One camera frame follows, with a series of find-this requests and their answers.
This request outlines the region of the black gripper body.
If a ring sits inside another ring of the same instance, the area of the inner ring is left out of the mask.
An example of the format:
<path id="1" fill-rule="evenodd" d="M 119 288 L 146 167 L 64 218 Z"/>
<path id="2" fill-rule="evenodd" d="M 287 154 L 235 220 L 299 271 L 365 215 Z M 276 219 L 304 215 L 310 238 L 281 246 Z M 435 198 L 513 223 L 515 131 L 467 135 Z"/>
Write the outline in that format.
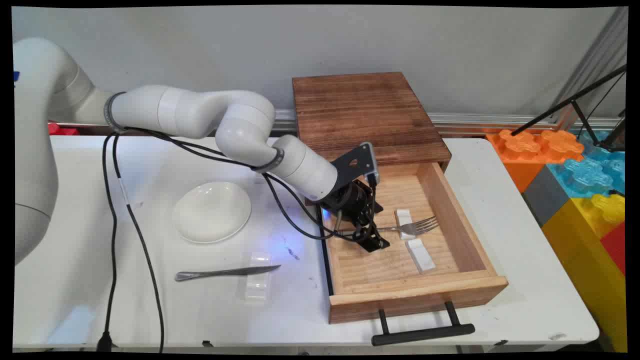
<path id="1" fill-rule="evenodd" d="M 318 205 L 336 217 L 333 232 L 337 232 L 341 221 L 348 221 L 357 233 L 377 233 L 375 214 L 384 208 L 377 203 L 377 185 L 367 185 L 354 180 L 345 187 L 329 194 Z"/>

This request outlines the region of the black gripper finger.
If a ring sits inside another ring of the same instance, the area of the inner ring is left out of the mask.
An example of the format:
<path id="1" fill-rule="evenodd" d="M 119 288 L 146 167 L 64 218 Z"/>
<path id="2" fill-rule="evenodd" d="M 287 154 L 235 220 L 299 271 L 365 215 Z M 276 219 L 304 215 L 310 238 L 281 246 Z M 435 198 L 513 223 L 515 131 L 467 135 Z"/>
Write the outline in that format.
<path id="1" fill-rule="evenodd" d="M 369 225 L 369 251 L 388 248 L 390 243 L 381 234 L 389 231 L 388 228 L 381 228 L 375 223 L 371 223 Z"/>
<path id="2" fill-rule="evenodd" d="M 371 225 L 362 226 L 361 224 L 356 224 L 350 235 L 350 240 L 359 244 L 361 248 L 368 252 L 377 250 L 377 237 L 371 229 Z"/>

